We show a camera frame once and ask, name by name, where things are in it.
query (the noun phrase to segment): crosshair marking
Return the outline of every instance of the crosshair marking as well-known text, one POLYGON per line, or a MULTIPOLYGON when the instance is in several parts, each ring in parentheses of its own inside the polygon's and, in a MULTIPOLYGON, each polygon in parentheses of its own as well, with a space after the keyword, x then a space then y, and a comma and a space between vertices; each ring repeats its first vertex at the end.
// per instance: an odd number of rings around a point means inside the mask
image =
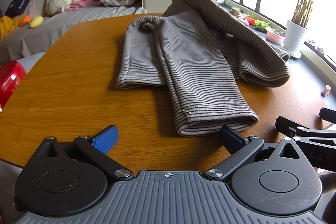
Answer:
POLYGON ((172 174, 172 173, 167 173, 167 174, 165 174, 165 177, 166 178, 172 178, 174 175, 172 174))

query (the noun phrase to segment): small plant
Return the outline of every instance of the small plant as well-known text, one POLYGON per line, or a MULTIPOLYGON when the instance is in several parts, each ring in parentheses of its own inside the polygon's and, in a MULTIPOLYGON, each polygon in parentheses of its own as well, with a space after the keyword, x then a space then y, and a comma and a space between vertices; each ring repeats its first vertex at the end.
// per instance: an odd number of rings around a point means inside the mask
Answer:
POLYGON ((254 21, 254 23, 254 27, 256 28, 256 30, 258 30, 259 32, 267 33, 266 27, 269 27, 269 24, 267 22, 262 20, 256 20, 254 21))
POLYGON ((269 23, 262 21, 262 20, 256 20, 255 27, 257 29, 265 29, 266 27, 269 27, 269 23))

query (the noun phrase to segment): pink bowl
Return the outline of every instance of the pink bowl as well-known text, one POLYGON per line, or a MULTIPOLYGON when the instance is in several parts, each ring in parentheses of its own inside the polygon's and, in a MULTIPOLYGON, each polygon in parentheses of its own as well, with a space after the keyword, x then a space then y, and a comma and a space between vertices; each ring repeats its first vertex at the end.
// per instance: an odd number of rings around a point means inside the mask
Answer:
POLYGON ((281 43, 283 43, 283 41, 285 40, 284 36, 281 36, 279 34, 272 32, 273 30, 272 28, 267 27, 266 30, 267 30, 267 35, 266 35, 267 39, 269 39, 273 43, 281 45, 281 43))

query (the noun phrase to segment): red object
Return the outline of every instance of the red object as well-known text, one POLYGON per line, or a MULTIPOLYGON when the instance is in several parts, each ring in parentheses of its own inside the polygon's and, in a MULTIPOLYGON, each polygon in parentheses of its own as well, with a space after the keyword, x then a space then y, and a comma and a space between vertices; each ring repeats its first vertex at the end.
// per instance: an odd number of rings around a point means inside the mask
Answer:
POLYGON ((10 61, 0 67, 0 112, 26 74, 17 61, 10 61))
POLYGON ((245 19, 247 20, 247 22, 248 22, 250 25, 252 25, 252 26, 255 25, 255 19, 252 19, 252 18, 249 18, 249 17, 245 17, 245 19))

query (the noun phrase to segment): pink cloth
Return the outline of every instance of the pink cloth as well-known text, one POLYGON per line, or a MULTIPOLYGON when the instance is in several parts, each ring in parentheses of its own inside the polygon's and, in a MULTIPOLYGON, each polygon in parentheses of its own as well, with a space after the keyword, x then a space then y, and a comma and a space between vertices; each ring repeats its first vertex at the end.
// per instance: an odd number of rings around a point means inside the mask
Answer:
POLYGON ((94 0, 81 0, 81 1, 75 1, 72 2, 68 7, 61 7, 59 8, 59 12, 62 13, 64 11, 75 11, 80 8, 88 7, 88 6, 93 6, 93 5, 99 5, 99 1, 94 1, 94 0))

